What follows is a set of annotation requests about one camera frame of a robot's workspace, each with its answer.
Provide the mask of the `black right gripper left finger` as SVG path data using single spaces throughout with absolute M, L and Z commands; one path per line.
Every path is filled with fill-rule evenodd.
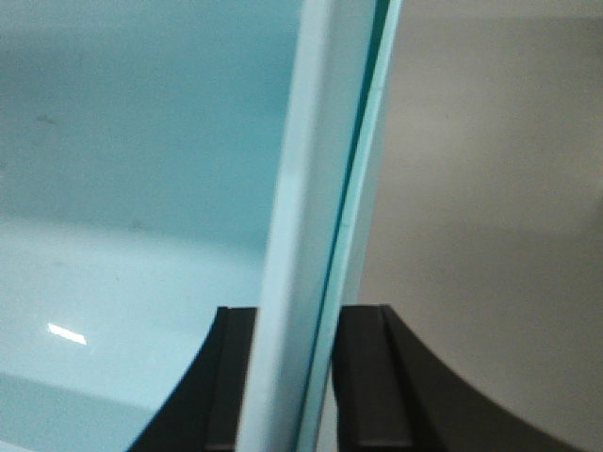
M 131 451 L 234 451 L 255 307 L 219 307 L 203 345 Z

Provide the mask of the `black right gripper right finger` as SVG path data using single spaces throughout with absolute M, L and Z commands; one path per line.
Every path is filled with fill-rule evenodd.
M 438 359 L 389 305 L 340 311 L 332 355 L 341 451 L 570 451 Z

